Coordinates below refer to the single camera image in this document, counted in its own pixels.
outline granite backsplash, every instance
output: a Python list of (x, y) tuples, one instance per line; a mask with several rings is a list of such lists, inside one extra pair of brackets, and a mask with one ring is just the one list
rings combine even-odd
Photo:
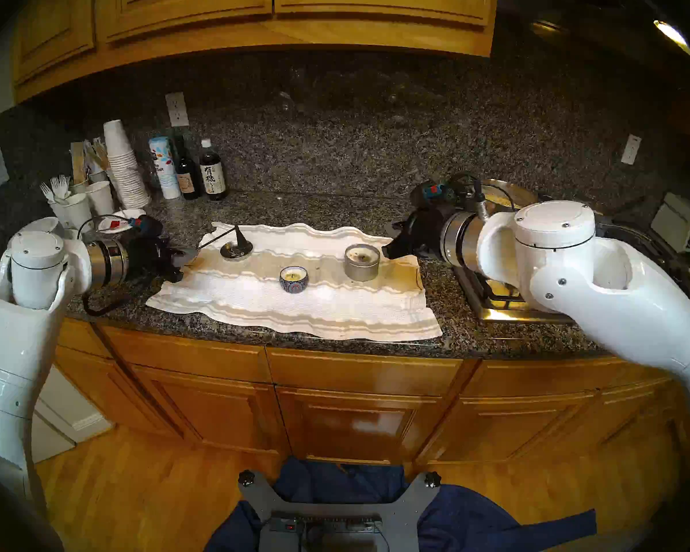
[[(171, 129), (183, 91), (190, 126)], [(150, 170), (148, 139), (209, 137), (239, 191), (405, 198), (471, 171), (648, 223), (667, 189), (690, 196), (690, 137), (667, 125), (668, 90), (640, 66), (557, 49), (500, 16), (490, 59), (383, 51), (214, 52), (105, 71), (0, 115), (11, 180), (0, 188), (0, 254), (48, 214), (38, 183), (70, 173), (69, 142), (121, 118)], [(629, 133), (642, 137), (620, 163)]]

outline ceiling light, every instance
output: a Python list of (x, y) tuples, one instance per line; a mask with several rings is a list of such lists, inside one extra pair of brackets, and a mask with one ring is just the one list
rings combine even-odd
[(654, 25), (669, 39), (672, 39), (672, 41), (677, 43), (680, 49), (685, 51), (690, 56), (690, 47), (687, 45), (687, 41), (685, 41), (685, 38), (677, 29), (672, 27), (670, 24), (667, 24), (664, 21), (659, 21), (657, 19), (654, 20)]

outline wooden floor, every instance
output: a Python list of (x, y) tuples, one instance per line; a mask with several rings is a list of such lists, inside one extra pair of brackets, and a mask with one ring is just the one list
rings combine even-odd
[[(37, 465), (52, 525), (68, 551), (200, 551), (240, 498), (246, 468), (268, 458), (188, 447), (119, 426)], [(676, 490), (681, 458), (660, 432), (548, 464), (437, 467), (443, 482), (484, 494), (520, 523), (597, 511), (600, 533), (634, 528)]]

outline white towel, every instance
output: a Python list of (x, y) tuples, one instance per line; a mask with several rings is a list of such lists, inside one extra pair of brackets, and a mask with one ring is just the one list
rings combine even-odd
[[(214, 222), (200, 245), (229, 230)], [(220, 248), (235, 232), (205, 247), (184, 269), (179, 283), (166, 282), (146, 304), (177, 314), (202, 312), (238, 326), (264, 326), (277, 332), (306, 332), (322, 338), (366, 338), (381, 342), (429, 339), (442, 331), (427, 308), (416, 257), (381, 257), (374, 280), (361, 283), (344, 272), (345, 249), (366, 243), (380, 249), (391, 239), (366, 235), (355, 227), (318, 231), (303, 223), (287, 227), (243, 225), (253, 253), (225, 260)], [(298, 265), (309, 274), (300, 294), (279, 285), (284, 267)]]

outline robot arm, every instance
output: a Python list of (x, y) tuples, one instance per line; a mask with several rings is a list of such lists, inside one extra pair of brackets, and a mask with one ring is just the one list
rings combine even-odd
[(64, 239), (60, 226), (49, 233), (27, 226), (0, 261), (0, 481), (39, 511), (45, 500), (31, 458), (31, 419), (69, 301), (146, 272), (180, 280), (179, 267), (196, 256), (160, 239), (155, 219), (134, 221), (137, 229), (123, 238), (89, 243)]
[(587, 205), (548, 201), (489, 217), (436, 207), (441, 225), (417, 210), (384, 255), (409, 250), (514, 285), (535, 308), (567, 314), (614, 354), (690, 388), (689, 298), (630, 245), (597, 237)]

